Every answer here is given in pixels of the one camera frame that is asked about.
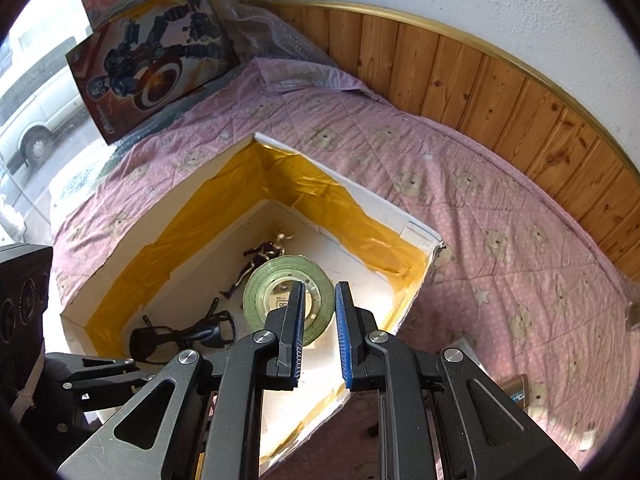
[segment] gold trim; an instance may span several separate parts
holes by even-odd
[[[587,110],[587,108],[582,106],[574,97],[569,95],[561,86],[552,81],[542,72],[536,70],[531,65],[528,65],[521,59],[512,56],[507,51],[489,43],[488,41],[477,38],[476,36],[459,30],[458,28],[453,28],[450,25],[429,20],[428,18],[423,18],[421,16],[416,16],[415,14],[366,4],[354,4],[350,2],[340,2],[337,0],[257,0],[247,3],[257,7],[326,7],[329,9],[348,10],[349,12],[357,12],[359,14],[369,14],[379,18],[387,18],[388,20],[406,23],[408,25],[415,25],[415,27],[431,30],[433,32],[437,32],[441,36],[446,36],[472,46],[474,49],[479,50],[488,56],[504,61],[520,70],[525,73],[527,77],[533,79],[540,86],[560,98],[565,105],[580,115],[584,122],[593,128],[596,134],[598,134],[598,136],[600,136],[609,145],[613,152],[622,161],[625,168],[631,172],[636,182],[640,185],[640,172],[638,171],[638,168],[636,168],[636,165],[631,161],[617,140],[600,123],[600,121]]]

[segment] star print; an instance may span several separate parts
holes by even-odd
[[[369,157],[364,153],[361,153],[356,157],[356,160],[360,163],[361,166],[364,166],[369,162]]]
[[[478,306],[482,306],[483,303],[489,303],[489,299],[488,299],[489,291],[488,290],[482,290],[478,286],[475,286],[473,288],[473,292],[474,292],[474,297],[476,298],[476,301],[478,302]]]

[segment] green tape roll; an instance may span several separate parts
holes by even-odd
[[[315,341],[334,316],[334,284],[318,264],[304,256],[286,255],[262,264],[251,275],[242,295],[244,317],[254,332],[262,330],[270,310],[284,306],[292,282],[306,287],[305,332],[302,345]]]

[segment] wood paneling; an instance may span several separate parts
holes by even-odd
[[[291,27],[295,28],[300,34],[305,33],[304,29],[304,12],[303,7],[280,7],[278,15]]]
[[[329,56],[351,75],[358,75],[362,15],[348,10],[329,12]]]
[[[329,9],[305,7],[302,12],[302,33],[325,52],[329,51]]]
[[[463,132],[525,173],[640,280],[638,173],[552,85],[426,28],[324,7],[270,8],[400,110]]]
[[[438,46],[438,35],[430,30],[401,23],[398,27],[388,100],[396,108],[418,115]]]
[[[620,224],[600,243],[600,248],[616,263],[640,241],[640,205],[636,205]]]
[[[420,115],[458,129],[481,61],[481,52],[440,36]]]
[[[581,218],[620,174],[622,162],[601,139],[554,197],[574,218]]]
[[[484,56],[460,131],[493,149],[506,126],[525,76],[515,68]]]
[[[575,112],[565,108],[526,175],[555,196],[580,167],[596,139],[596,133]]]
[[[600,244],[638,204],[640,204],[640,187],[628,170],[622,170],[600,198],[579,219],[580,225],[596,243]]]
[[[358,78],[384,98],[391,81],[398,25],[386,18],[362,17]]]
[[[562,108],[560,99],[527,79],[494,152],[526,173],[548,139]]]

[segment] pink bedspread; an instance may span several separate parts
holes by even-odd
[[[62,225],[54,272],[63,305],[129,227],[229,144],[261,132],[372,190],[438,231],[436,262],[400,335],[436,351],[459,336],[494,380],[529,376],[532,416],[578,464],[603,439],[638,378],[615,270],[544,192],[449,128],[399,112],[339,70],[259,59],[155,137],[140,142]],[[371,396],[354,396],[274,478],[372,479]]]

